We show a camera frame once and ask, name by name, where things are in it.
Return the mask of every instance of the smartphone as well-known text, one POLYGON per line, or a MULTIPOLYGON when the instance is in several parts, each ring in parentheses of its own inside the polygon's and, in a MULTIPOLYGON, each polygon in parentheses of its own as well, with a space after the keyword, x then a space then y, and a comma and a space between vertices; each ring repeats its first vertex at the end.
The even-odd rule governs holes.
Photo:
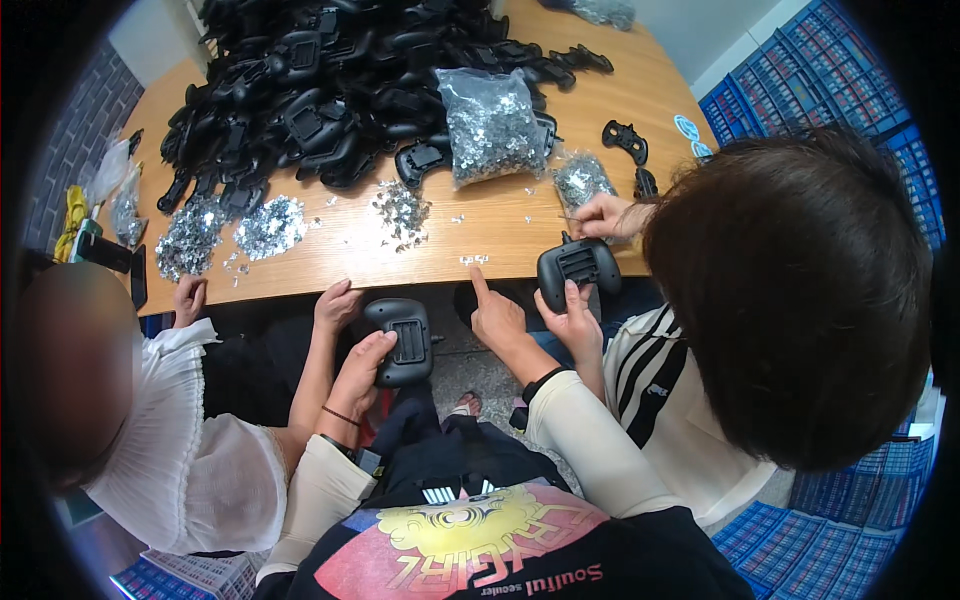
POLYGON ((133 252, 130 266, 130 298, 136 310, 140 310, 147 303, 147 247, 143 244, 133 252))

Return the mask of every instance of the yellow cloth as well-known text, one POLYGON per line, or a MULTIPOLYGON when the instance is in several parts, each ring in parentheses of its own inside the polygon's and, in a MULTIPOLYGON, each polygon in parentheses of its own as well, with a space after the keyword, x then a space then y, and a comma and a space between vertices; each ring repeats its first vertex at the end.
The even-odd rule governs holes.
POLYGON ((86 198, 79 185, 66 188, 66 216, 63 219, 63 234, 54 248, 54 260, 66 262, 73 249, 73 239, 80 231, 80 223, 86 217, 86 198))

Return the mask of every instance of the round sticker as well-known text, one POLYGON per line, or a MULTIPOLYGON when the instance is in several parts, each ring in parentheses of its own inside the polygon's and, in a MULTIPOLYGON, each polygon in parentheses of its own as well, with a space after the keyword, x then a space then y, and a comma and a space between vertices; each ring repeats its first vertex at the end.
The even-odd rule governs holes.
POLYGON ((678 114, 677 116, 673 117, 673 122, 686 139, 694 142, 700 141, 700 130, 698 130, 697 126, 693 124, 693 121, 687 119, 681 114, 678 114))
POLYGON ((703 142, 690 142, 690 150, 693 151, 693 155, 698 158, 713 154, 713 150, 703 142))

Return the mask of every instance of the gray brick wall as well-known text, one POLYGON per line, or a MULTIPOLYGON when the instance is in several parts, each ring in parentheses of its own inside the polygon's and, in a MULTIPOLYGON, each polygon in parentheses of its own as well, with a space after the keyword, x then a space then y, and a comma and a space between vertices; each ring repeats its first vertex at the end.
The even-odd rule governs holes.
POLYGON ((63 231, 66 188, 77 183, 81 171, 96 173, 108 137, 127 123, 141 95, 143 87, 104 41, 74 87, 44 151, 23 231, 26 247, 53 252, 63 231))

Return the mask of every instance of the printed graphic on t-shirt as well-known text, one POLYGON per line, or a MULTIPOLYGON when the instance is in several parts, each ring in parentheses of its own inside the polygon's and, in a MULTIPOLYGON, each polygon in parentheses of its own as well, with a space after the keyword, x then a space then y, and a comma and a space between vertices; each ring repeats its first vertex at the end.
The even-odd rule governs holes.
POLYGON ((444 598, 458 589, 526 596, 588 586, 602 579, 602 565, 549 574, 539 568, 523 580, 524 561, 563 548, 609 519, 573 494, 529 482, 444 504, 362 510, 342 522, 361 533, 314 578, 338 598, 444 598), (508 577, 509 584, 499 583, 508 577))

